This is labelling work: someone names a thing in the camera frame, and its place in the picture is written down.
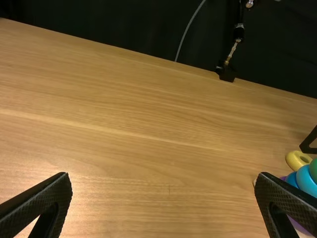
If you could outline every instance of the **yellow ring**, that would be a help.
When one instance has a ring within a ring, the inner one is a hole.
[[[294,171],[299,170],[304,165],[309,165],[313,160],[308,154],[298,150],[289,152],[285,159],[288,166]]]

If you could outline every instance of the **plastic ring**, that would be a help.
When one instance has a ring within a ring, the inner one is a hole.
[[[309,172],[311,173],[313,180],[317,183],[317,159],[314,159],[309,164]]]
[[[293,170],[297,171],[304,165],[309,165],[312,158],[308,154],[295,150],[286,155],[286,163]]]
[[[297,185],[297,182],[296,182],[296,172],[290,173],[290,174],[286,177],[285,182],[287,182],[287,183],[290,184],[290,185],[293,185],[293,186],[296,187],[296,188],[299,188],[298,185]]]
[[[317,184],[309,173],[309,165],[302,166],[296,173],[296,182],[300,190],[317,198]]]

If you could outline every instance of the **black background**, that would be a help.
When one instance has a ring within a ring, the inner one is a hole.
[[[206,0],[184,40],[181,63],[215,70],[229,50],[238,0]],[[2,0],[4,17],[174,60],[201,0]],[[317,98],[317,1],[257,1],[244,13],[238,77]]]

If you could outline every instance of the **table surface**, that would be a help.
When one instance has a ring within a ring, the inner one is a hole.
[[[6,19],[0,55],[0,202],[65,171],[62,238],[268,237],[316,99]]]

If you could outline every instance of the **gray cable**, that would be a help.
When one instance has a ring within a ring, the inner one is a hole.
[[[182,48],[183,41],[184,41],[184,39],[185,39],[185,36],[186,36],[186,34],[187,34],[188,29],[189,29],[190,25],[192,24],[193,20],[195,19],[197,13],[199,12],[200,8],[202,8],[202,6],[204,5],[205,2],[206,2],[206,0],[202,0],[202,2],[199,4],[198,8],[197,8],[196,11],[194,12],[192,18],[189,20],[189,22],[188,22],[188,24],[187,24],[187,26],[186,26],[186,29],[185,29],[185,31],[184,31],[183,37],[182,37],[182,39],[181,39],[181,41],[180,41],[180,43],[179,43],[178,50],[177,50],[177,54],[176,54],[176,57],[175,57],[175,60],[174,60],[175,62],[177,62],[177,59],[178,59],[178,56],[179,56],[179,52],[180,52],[180,49]]]

